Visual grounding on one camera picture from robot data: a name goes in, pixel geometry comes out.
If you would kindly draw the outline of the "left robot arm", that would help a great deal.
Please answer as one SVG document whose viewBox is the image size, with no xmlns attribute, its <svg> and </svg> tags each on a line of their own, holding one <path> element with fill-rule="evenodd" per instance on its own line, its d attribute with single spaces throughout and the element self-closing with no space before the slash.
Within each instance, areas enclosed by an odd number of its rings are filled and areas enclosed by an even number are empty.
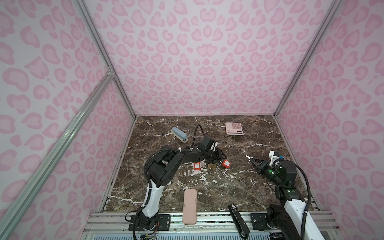
<svg viewBox="0 0 384 240">
<path fill-rule="evenodd" d="M 164 188 L 171 184 L 180 165 L 198 162 L 215 164 L 226 159 L 227 156 L 218 147 L 218 142 L 208 137 L 189 148 L 175 149 L 165 146 L 153 154 L 144 165 L 148 186 L 145 200 L 133 218 L 134 229 L 140 226 L 151 230 L 155 226 Z"/>
</svg>

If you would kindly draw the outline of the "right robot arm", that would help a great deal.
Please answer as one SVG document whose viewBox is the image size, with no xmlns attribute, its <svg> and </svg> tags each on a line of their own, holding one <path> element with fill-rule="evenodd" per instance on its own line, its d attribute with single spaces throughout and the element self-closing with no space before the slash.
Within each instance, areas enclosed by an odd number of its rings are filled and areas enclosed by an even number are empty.
<svg viewBox="0 0 384 240">
<path fill-rule="evenodd" d="M 270 161 L 246 157 L 259 175 L 275 184 L 275 196 L 281 203 L 270 204 L 263 217 L 252 214 L 253 229 L 280 230 L 285 240 L 323 240 L 324 236 L 309 213 L 312 194 L 304 171 L 297 164 L 275 156 L 274 152 Z M 298 171 L 306 181 L 307 201 L 295 186 Z"/>
</svg>

